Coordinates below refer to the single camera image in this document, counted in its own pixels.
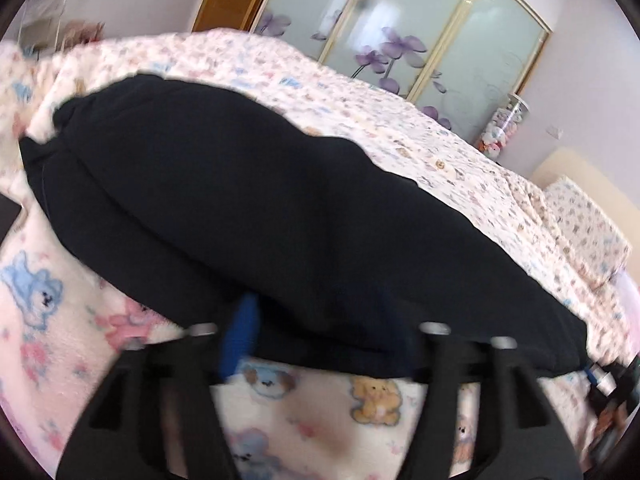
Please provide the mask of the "black pants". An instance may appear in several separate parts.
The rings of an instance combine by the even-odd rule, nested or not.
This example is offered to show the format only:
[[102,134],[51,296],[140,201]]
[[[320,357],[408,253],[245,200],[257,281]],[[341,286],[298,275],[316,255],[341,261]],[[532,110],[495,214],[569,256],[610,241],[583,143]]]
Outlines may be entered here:
[[62,245],[142,306],[226,328],[253,296],[250,354],[406,377],[424,322],[512,337],[544,377],[588,361],[587,327],[463,214],[238,92],[137,75],[73,98],[23,138]]

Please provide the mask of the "teddy bear print blanket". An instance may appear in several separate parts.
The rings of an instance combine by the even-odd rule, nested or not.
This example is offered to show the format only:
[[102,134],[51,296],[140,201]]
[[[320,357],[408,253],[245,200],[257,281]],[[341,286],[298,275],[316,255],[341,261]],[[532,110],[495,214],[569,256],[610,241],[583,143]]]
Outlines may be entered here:
[[628,323],[539,188],[217,29],[1,47],[1,434],[49,479],[587,479]]

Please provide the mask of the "teddy print pillow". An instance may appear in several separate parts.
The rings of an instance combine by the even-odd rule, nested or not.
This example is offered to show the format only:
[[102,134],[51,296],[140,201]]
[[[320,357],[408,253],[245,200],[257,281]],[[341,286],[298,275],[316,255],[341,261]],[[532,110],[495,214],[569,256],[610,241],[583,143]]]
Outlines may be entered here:
[[630,241],[573,180],[557,178],[544,188],[544,199],[591,288],[600,288],[625,269],[632,249]]

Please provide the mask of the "cream headboard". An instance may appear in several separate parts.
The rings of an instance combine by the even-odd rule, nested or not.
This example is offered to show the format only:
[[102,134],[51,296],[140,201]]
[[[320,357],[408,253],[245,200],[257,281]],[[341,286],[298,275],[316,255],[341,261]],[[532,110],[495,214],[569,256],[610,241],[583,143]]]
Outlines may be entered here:
[[620,228],[631,242],[629,274],[639,273],[639,208],[602,172],[570,148],[558,148],[529,177],[545,188],[559,177],[573,180]]

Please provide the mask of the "clear tube of plush toys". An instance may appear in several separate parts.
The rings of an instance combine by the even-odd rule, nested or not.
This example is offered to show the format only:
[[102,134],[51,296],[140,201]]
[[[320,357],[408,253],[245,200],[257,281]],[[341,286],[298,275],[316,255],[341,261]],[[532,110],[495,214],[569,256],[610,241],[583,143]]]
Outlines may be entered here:
[[529,112],[526,102],[517,94],[509,93],[506,102],[499,106],[476,141],[476,147],[494,162],[506,144],[518,132]]

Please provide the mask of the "frosted glass sliding wardrobe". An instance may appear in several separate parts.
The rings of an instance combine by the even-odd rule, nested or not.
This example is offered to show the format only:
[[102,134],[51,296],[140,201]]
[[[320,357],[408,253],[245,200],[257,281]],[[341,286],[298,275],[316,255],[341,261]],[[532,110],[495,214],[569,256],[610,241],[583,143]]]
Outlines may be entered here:
[[476,143],[518,92],[551,29],[525,0],[203,0],[195,30],[279,38],[416,104]]

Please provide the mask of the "white storage rack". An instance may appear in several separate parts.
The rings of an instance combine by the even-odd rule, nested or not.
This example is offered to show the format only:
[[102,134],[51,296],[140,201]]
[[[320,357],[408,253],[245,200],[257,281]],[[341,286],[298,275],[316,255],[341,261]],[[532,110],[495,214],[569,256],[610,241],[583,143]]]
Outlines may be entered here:
[[28,55],[56,49],[67,0],[26,0],[17,42]]

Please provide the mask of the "white wall switch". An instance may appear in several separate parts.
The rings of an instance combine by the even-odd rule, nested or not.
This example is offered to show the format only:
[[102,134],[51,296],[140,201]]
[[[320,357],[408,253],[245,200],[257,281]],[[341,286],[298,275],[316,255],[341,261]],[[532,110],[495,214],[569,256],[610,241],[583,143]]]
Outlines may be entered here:
[[547,129],[546,129],[546,133],[548,133],[549,136],[551,136],[554,140],[561,140],[562,136],[563,136],[563,129],[559,128],[559,127],[555,127],[550,125]]

